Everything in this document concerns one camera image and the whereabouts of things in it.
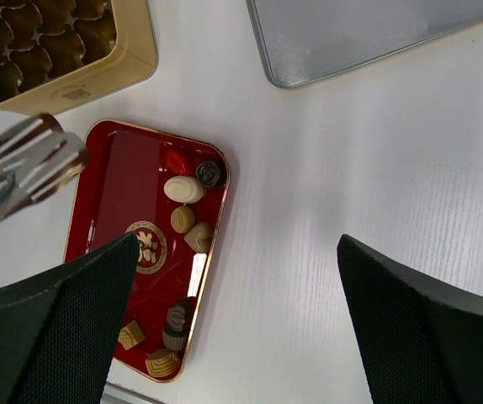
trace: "logo on red tray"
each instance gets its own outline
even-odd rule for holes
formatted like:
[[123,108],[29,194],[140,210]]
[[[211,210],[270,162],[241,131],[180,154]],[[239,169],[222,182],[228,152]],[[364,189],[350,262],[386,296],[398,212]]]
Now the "logo on red tray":
[[149,221],[137,221],[125,231],[133,231],[139,241],[139,263],[137,272],[140,274],[154,274],[167,259],[167,239],[162,231]]

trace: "tongs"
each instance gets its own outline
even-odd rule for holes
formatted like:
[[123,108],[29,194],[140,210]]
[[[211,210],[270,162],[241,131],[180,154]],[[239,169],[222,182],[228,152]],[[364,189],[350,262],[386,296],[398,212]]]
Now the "tongs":
[[0,135],[0,221],[47,199],[89,161],[84,142],[39,114]]

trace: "red wrapped candy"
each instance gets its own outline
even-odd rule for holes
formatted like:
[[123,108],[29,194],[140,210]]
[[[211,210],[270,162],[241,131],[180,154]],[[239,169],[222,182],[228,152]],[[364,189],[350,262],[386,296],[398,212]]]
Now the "red wrapped candy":
[[194,174],[194,165],[181,151],[176,149],[167,150],[167,168],[178,175]]

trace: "white table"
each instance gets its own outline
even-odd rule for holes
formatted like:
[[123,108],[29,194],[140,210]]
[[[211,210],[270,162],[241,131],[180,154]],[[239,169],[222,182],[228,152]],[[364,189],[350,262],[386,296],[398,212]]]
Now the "white table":
[[[483,24],[295,90],[266,80],[243,0],[151,1],[146,82],[60,115],[212,142],[234,181],[171,404],[370,402],[335,248],[347,232],[483,295]],[[0,130],[20,119],[0,112]],[[0,225],[0,286],[59,264],[74,185]]]

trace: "silver baking tray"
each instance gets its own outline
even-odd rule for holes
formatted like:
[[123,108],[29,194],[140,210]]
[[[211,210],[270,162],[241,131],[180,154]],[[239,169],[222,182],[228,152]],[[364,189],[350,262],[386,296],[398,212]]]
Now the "silver baking tray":
[[483,0],[247,0],[269,81],[292,88],[483,20]]

